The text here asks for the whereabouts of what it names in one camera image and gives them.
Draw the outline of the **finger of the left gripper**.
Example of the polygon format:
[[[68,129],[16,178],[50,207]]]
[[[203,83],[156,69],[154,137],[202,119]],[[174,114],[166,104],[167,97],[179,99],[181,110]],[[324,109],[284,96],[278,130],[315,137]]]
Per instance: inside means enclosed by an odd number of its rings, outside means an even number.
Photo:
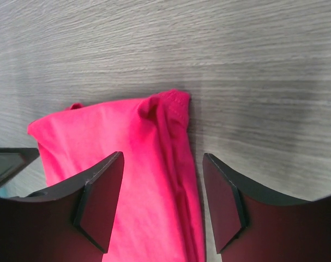
[[[39,157],[37,148],[0,147],[0,188]]]

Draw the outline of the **pink t shirt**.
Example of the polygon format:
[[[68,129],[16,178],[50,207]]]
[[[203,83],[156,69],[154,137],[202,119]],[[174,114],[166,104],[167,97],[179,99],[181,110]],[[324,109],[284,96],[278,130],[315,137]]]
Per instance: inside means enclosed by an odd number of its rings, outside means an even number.
[[[116,151],[124,154],[122,186],[103,261],[205,261],[187,135],[189,102],[188,93],[170,90],[92,106],[78,103],[28,126],[49,186]]]

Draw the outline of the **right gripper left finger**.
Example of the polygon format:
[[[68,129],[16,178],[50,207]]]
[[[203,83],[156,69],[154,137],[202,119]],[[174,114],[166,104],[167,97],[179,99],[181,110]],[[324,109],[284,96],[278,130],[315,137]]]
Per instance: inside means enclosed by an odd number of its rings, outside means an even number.
[[[0,261],[101,261],[110,244],[124,156],[26,197],[0,198]]]

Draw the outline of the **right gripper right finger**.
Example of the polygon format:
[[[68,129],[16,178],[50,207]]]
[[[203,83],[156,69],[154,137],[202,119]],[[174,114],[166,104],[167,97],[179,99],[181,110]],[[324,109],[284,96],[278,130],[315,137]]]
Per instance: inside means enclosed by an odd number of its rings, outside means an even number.
[[[202,166],[223,261],[331,261],[331,195],[306,201],[280,193],[211,153]]]

